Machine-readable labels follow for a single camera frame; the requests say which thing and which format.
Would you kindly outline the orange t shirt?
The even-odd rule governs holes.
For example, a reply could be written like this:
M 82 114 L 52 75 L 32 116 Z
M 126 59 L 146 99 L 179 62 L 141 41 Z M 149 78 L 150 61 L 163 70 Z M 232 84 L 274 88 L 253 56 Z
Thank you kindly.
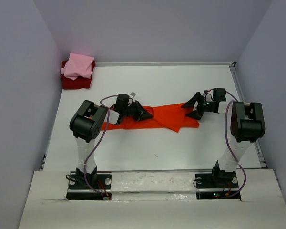
M 135 121 L 132 117 L 126 117 L 119 125 L 103 123 L 102 130 L 116 129 L 155 129 L 166 128 L 179 132 L 183 127 L 198 128 L 199 122 L 185 115 L 191 111 L 190 108 L 182 108 L 181 104 L 169 104 L 157 107 L 143 106 L 145 110 L 153 115 L 153 118 Z

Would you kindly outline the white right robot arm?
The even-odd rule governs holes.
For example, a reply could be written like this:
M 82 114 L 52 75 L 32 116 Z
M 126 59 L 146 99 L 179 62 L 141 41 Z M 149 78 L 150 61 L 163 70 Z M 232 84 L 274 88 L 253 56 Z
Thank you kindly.
M 204 113 L 224 114 L 224 135 L 227 149 L 216 161 L 211 173 L 195 176 L 197 189 L 237 188 L 236 170 L 241 168 L 240 160 L 258 139 L 265 134 L 265 121 L 261 103 L 242 102 L 232 97 L 225 88 L 212 88 L 197 92 L 182 108 L 191 108 L 186 116 L 201 120 Z

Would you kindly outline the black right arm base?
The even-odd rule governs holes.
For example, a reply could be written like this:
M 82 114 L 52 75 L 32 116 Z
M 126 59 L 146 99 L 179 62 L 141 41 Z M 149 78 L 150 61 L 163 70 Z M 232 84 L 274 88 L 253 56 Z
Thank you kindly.
M 238 182 L 233 183 L 232 181 L 229 181 L 224 183 L 215 183 L 212 180 L 211 173 L 195 174 L 193 186 L 196 188 L 197 200 L 241 200 L 241 195 L 238 193 Z

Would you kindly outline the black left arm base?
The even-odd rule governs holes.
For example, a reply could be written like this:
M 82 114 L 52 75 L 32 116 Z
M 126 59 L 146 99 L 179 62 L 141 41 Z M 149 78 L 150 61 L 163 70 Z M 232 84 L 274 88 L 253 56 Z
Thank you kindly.
M 87 186 L 85 180 L 76 178 L 74 173 L 67 174 L 65 178 L 68 180 L 68 188 L 66 198 L 68 200 L 93 200 L 107 201 L 112 199 L 112 175 L 108 173 L 100 173 L 97 175 L 96 181 L 92 189 Z

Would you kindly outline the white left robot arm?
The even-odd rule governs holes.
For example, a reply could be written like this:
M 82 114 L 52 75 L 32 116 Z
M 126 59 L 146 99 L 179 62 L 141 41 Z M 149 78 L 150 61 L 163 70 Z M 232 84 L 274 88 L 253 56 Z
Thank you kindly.
M 78 152 L 75 175 L 74 178 L 68 177 L 70 181 L 98 192 L 93 187 L 97 182 L 94 152 L 104 138 L 109 125 L 119 125 L 127 117 L 136 122 L 153 118 L 153 115 L 134 97 L 135 93 L 111 95 L 103 98 L 100 105 L 89 100 L 83 101 L 69 124 Z

